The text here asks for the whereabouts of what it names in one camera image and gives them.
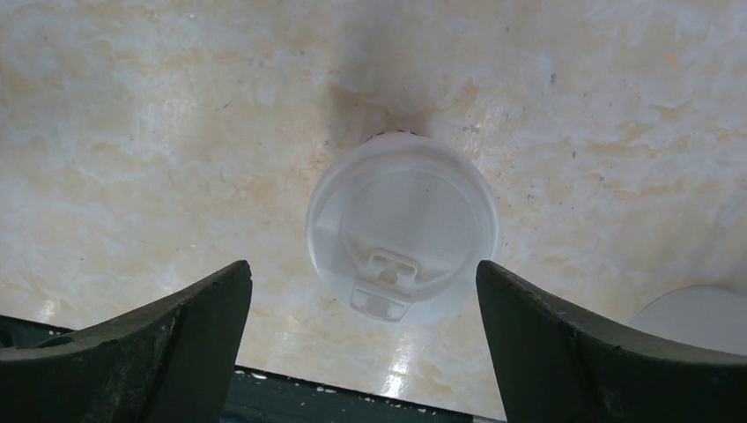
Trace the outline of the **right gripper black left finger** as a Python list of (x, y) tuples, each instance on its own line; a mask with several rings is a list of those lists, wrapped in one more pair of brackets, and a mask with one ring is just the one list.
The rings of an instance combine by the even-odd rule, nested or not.
[(2, 421), (219, 421), (252, 286), (241, 260), (81, 330), (3, 316)]

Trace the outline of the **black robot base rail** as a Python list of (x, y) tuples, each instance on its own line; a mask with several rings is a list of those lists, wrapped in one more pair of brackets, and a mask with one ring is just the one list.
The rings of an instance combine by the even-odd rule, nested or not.
[(488, 422), (429, 405), (236, 365), (222, 422)]

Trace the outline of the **white plastic cup lid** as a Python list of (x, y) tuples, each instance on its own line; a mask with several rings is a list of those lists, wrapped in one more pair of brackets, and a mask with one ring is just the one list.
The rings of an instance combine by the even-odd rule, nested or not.
[(351, 311), (389, 324), (436, 323), (474, 294), (499, 253), (499, 203), (458, 151), (409, 131), (370, 137), (334, 162), (307, 208), (309, 255)]

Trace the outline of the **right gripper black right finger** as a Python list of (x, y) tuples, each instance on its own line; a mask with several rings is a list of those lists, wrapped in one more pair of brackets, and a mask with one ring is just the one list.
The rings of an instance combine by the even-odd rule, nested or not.
[(635, 330), (489, 260), (476, 284), (508, 421), (745, 421), (743, 355)]

